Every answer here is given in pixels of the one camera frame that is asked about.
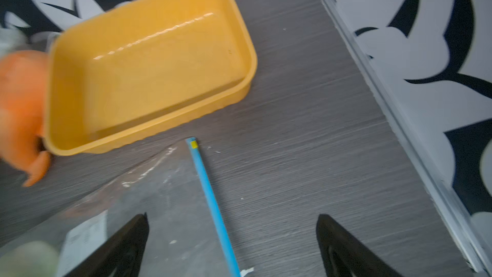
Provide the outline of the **chinese cabbage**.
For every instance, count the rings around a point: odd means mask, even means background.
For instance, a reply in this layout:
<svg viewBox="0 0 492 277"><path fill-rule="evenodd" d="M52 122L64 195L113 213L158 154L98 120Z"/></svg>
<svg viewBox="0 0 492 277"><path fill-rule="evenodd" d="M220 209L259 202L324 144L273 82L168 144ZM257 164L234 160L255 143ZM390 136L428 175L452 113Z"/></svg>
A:
<svg viewBox="0 0 492 277"><path fill-rule="evenodd" d="M1 257L1 276L55 276L59 257L46 242L28 242Z"/></svg>

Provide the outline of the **clear zipper bag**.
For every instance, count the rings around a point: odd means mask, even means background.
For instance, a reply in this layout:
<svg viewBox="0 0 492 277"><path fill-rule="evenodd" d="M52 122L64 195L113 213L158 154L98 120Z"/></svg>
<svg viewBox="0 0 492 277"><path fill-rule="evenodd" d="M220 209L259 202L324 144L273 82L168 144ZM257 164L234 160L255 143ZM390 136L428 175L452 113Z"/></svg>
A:
<svg viewBox="0 0 492 277"><path fill-rule="evenodd" d="M179 141L1 248L32 241L59 252L67 276L137 214L149 236L139 276L243 276L197 139Z"/></svg>

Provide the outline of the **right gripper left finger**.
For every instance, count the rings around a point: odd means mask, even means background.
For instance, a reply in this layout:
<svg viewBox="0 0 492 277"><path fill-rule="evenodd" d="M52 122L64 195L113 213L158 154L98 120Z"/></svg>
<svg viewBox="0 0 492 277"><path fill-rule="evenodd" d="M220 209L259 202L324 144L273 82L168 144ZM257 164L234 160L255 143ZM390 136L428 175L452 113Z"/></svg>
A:
<svg viewBox="0 0 492 277"><path fill-rule="evenodd" d="M138 277L148 236L147 214L137 214L66 275Z"/></svg>

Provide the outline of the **yellow plastic tray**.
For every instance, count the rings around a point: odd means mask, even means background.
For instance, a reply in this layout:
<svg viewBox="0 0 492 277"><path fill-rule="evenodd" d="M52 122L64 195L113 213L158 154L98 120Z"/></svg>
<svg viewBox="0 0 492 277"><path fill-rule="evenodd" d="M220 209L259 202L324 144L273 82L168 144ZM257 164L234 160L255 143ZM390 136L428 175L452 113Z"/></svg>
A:
<svg viewBox="0 0 492 277"><path fill-rule="evenodd" d="M44 146L101 154L235 104L258 58L235 0L136 0L49 52Z"/></svg>

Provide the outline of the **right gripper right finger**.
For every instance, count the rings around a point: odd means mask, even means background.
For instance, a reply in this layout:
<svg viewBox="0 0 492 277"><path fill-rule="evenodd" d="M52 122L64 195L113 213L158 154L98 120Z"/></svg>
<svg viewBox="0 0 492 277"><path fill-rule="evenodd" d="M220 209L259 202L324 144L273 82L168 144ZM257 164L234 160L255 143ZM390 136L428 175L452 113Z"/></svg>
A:
<svg viewBox="0 0 492 277"><path fill-rule="evenodd" d="M316 238L327 276L401 275L330 215L319 215Z"/></svg>

